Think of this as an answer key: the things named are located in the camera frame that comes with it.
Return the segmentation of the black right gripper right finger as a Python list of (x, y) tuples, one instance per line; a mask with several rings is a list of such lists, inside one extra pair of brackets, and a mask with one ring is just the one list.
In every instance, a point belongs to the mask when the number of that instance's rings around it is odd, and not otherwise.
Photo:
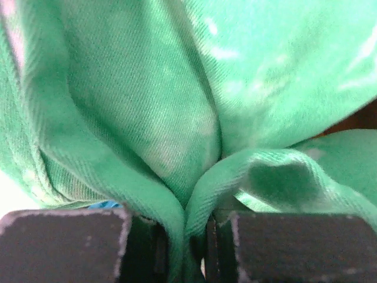
[(376, 282), (376, 233), (353, 215), (231, 216), (238, 282)]

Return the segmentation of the blue cloth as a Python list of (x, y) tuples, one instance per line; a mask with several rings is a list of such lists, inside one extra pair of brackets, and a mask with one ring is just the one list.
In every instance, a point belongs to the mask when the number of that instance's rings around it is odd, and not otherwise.
[(113, 201), (107, 200), (99, 203), (89, 205), (88, 209), (111, 209), (111, 208), (121, 208), (122, 205)]

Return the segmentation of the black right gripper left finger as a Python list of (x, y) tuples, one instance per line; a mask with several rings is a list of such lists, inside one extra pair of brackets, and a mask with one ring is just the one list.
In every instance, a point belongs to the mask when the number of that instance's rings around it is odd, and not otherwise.
[(1, 219), (1, 282), (118, 282), (124, 209), (19, 210)]

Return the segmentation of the green tie-dye cloth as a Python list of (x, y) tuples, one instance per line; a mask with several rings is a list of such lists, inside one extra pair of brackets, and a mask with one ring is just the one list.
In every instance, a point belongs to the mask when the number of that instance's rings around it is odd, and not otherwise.
[(2, 1), (1, 171), (43, 208), (126, 203), (203, 282), (222, 199), (376, 226), (375, 1)]

